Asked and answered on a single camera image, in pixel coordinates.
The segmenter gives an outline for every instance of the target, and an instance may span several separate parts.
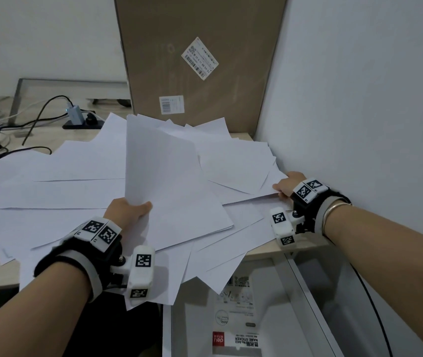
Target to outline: wooden desk surface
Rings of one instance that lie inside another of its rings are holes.
[[[123,117],[130,113],[130,109],[122,108],[114,104],[107,104],[105,106],[88,105],[84,108],[93,108],[96,113],[103,118],[107,117],[109,111]],[[42,117],[50,118],[56,115],[60,115],[62,112],[62,108],[57,107],[55,109],[53,107],[49,109],[48,113],[42,115]],[[24,120],[33,120],[37,113],[37,108],[32,108],[31,110],[22,114],[18,122],[20,123]],[[30,147],[42,145],[49,147],[52,150],[56,150],[65,140],[90,141],[99,132],[98,130],[64,130],[61,128],[61,125],[63,125],[65,122],[65,120],[59,120],[52,123],[51,125],[35,128],[32,136],[28,138],[26,146]],[[15,149],[21,145],[23,137],[16,137],[15,131],[7,131],[6,133],[11,136],[11,142],[8,146],[10,150]],[[231,133],[231,136],[239,137],[243,140],[252,140],[247,133]],[[306,240],[296,243],[291,251],[304,250],[323,245],[327,245],[327,241],[323,237],[310,234]],[[245,260],[269,258],[273,253],[282,253],[282,250],[279,248],[275,240],[272,240],[258,248],[251,250],[246,254]],[[16,260],[0,266],[0,289],[18,286],[19,269],[20,264]]]

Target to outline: stack of paper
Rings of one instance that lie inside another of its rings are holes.
[[[20,261],[23,288],[60,238],[125,196],[154,205],[123,236],[125,255],[156,249],[147,300],[172,305],[196,276],[220,293],[246,252],[274,238],[267,214],[280,202],[259,197],[285,178],[275,160],[267,143],[232,139],[224,119],[192,127],[110,114],[90,142],[0,160],[0,262]]]

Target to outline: red logo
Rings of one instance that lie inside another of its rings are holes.
[[[225,333],[224,332],[213,332],[213,345],[214,346],[225,346]]]

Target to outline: gold bracelet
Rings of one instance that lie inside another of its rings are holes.
[[[324,234],[324,227],[326,226],[326,222],[327,222],[327,218],[329,214],[332,213],[332,211],[337,209],[339,206],[351,206],[351,205],[352,203],[341,202],[331,206],[329,209],[326,210],[326,212],[324,213],[324,216],[322,217],[322,235]]]

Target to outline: cardboard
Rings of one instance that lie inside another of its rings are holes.
[[[225,117],[254,134],[285,3],[115,0],[134,113],[192,126]],[[205,80],[182,58],[197,37],[218,62]],[[185,112],[162,114],[159,98],[173,95]]]

